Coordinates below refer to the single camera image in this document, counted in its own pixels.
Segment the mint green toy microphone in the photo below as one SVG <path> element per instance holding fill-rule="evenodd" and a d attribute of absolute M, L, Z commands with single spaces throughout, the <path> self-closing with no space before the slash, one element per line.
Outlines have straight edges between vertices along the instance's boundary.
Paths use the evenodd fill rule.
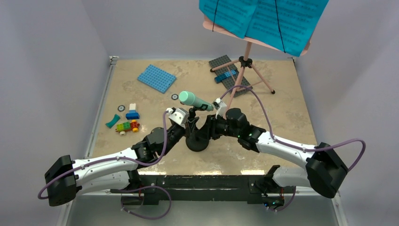
<path fill-rule="evenodd" d="M 214 107 L 199 97 L 197 97 L 194 93 L 189 91 L 182 91 L 179 93 L 179 101 L 183 105 L 192 106 L 202 111 L 213 111 Z"/>

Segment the pink music stand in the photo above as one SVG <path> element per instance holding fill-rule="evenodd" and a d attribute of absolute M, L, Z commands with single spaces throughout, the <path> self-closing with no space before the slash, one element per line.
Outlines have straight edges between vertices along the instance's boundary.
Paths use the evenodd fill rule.
<path fill-rule="evenodd" d="M 208 30 L 211 30 L 211 20 L 205 15 L 204 15 L 203 27 L 208 29 Z M 227 31 L 226 29 L 224 29 L 223 27 L 221 27 L 219 25 L 216 25 L 216 32 L 222 33 L 222 34 L 225 34 L 225 35 L 228 35 L 228 36 L 231 36 L 231 37 L 238 38 L 233 33 Z M 249 54 L 250 54 L 250 50 L 251 50 L 252 44 L 257 44 L 257 45 L 268 47 L 268 48 L 275 49 L 275 50 L 277 50 L 277 49 L 272 47 L 272 46 L 270 46 L 270 45 L 268 45 L 268 44 L 266 44 L 266 43 L 263 43 L 263 42 L 261 42 L 259 40 L 255 40 L 255 39 L 252 39 L 252 38 L 245 37 L 243 40 L 245 40 L 247 42 L 244 56 L 240 56 L 237 60 L 231 61 L 229 63 L 223 64 L 223 65 L 221 65 L 219 67 L 212 68 L 212 69 L 213 70 L 217 70 L 217 69 L 229 66 L 231 64 L 235 64 L 235 63 L 240 62 L 240 66 L 241 67 L 240 67 L 240 70 L 239 70 L 238 78 L 236 79 L 236 82 L 235 82 L 235 86 L 241 85 L 242 78 L 244 77 L 245 68 L 251 68 L 251 69 L 253 69 L 256 72 L 258 77 L 261 79 L 261 81 L 252 84 L 252 87 L 254 85 L 257 85 L 257 84 L 263 82 L 267 86 L 267 88 L 270 90 L 270 92 L 272 94 L 275 94 L 275 90 L 271 87 L 269 82 L 261 75 L 260 71 L 255 67 L 255 65 L 253 64 L 252 59 L 249 58 Z M 306 46 L 305 46 L 305 48 L 304 48 L 304 50 L 300 54 L 300 56 L 305 54 L 308 51 L 308 48 L 309 48 L 310 44 L 311 44 L 311 40 L 309 39 L 307 44 L 306 44 Z M 230 106 L 231 106 L 231 104 L 233 102 L 233 99 L 234 99 L 234 94 L 237 91 L 238 86 L 237 87 L 235 87 L 235 86 L 231 87 L 231 94 L 230 94 L 229 102 L 227 104 L 227 110 L 230 109 Z M 244 89 L 247 89 L 248 91 L 252 91 L 252 89 L 250 89 L 247 86 L 240 87 L 240 88 L 244 88 Z"/>

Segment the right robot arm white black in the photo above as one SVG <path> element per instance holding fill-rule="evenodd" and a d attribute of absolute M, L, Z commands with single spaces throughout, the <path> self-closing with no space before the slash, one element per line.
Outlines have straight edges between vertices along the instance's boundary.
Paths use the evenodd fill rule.
<path fill-rule="evenodd" d="M 296 166 L 282 166 L 269 170 L 264 179 L 265 188 L 271 192 L 286 186 L 310 187 L 326 198 L 334 198 L 349 169 L 334 149 L 326 143 L 315 147 L 284 138 L 273 139 L 271 133 L 248 122 L 238 108 L 227 111 L 226 118 L 209 115 L 198 135 L 206 140 L 221 136 L 234 137 L 245 149 L 256 153 L 277 156 Z"/>

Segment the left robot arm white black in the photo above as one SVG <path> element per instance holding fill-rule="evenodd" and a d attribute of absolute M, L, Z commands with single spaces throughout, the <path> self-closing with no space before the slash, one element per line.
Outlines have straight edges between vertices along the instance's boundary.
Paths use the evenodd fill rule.
<path fill-rule="evenodd" d="M 157 127 L 144 139 L 122 151 L 92 158 L 72 160 L 70 155 L 59 157 L 45 173 L 45 186 L 38 194 L 51 207 L 66 204 L 79 194 L 116 189 L 130 193 L 140 188 L 134 172 L 153 166 L 180 141 L 189 138 L 198 128 L 195 123 L 183 126 L 173 122 L 166 129 Z"/>

